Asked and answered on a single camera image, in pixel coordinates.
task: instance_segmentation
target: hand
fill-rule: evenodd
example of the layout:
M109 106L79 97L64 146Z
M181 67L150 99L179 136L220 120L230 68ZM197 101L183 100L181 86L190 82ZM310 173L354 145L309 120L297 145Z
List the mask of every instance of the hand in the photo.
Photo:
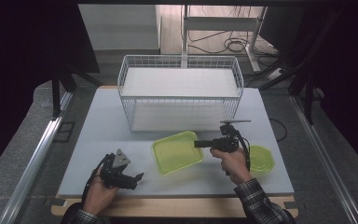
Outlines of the hand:
M89 192L86 196L86 201L83 206L83 210L97 216L102 212L109 204L112 203L113 199L116 196L119 188L107 188L99 177L100 170L98 170L97 175L92 180L89 186Z
M236 185L252 179L252 176L246 168L246 159L243 148L237 148L228 153L215 148L211 148L212 156L222 159L222 170L229 172L229 178Z

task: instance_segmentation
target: sleeve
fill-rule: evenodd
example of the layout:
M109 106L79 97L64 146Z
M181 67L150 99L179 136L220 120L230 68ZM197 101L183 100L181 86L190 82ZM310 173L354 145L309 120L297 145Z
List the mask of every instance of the sleeve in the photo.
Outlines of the sleeve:
M90 214L86 211L79 209L76 213L74 222L71 224L97 224L98 218L93 214Z
M246 216L252 217L257 223L295 223L279 205L269 200L256 179L244 182L234 190L242 202Z

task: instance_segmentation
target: yellow-green tray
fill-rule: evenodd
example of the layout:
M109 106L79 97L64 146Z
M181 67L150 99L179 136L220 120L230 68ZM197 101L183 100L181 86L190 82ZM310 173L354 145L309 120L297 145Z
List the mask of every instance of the yellow-green tray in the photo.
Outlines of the yellow-green tray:
M202 150L194 147L196 140L195 133L183 132L155 141L152 151L158 171L167 175L202 161Z
M250 146L251 171L268 172L274 168L275 161L271 151L261 146Z

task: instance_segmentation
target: gray floor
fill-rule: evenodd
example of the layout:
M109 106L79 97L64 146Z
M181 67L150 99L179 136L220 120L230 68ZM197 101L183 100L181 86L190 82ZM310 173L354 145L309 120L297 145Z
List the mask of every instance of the gray floor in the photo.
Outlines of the gray floor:
M156 52L97 52L101 74L94 76L105 85L115 85L117 76L114 74L118 74L122 56L131 53ZM251 74L252 70L247 59L241 57L240 64L244 74ZM69 139L66 139L65 133L57 134L57 140L67 141L54 142L50 147L15 223L60 222L60 217L55 217L50 213L50 207L96 90L92 84L82 78L77 76L74 78L78 88L74 92L75 97L70 104L70 109L63 119L65 125L71 125L71 123L74 125L73 133ZM260 78L253 82L252 86L256 87L267 80L266 77ZM268 116L282 122L287 129L287 136L279 142L279 146L296 192L295 198L299 209L296 222L350 223L289 99L286 90L288 83L290 80L261 93ZM34 104L0 158L0 216L50 120L52 112L50 86L48 82L35 90ZM322 111L318 102L313 104L312 112L314 127L358 205L358 157ZM272 121L271 125L277 139L284 136L284 129L280 124ZM183 220L182 223L196 222L225 223L224 220L216 219Z

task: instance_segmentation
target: black curtain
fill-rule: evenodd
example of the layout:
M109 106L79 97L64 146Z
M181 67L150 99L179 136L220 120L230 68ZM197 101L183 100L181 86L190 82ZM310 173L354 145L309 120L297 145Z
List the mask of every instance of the black curtain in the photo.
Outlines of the black curtain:
M0 1L0 155L25 118L34 89L69 73L68 65L99 72L77 4Z
M315 61L321 106L358 154L358 2L344 8Z

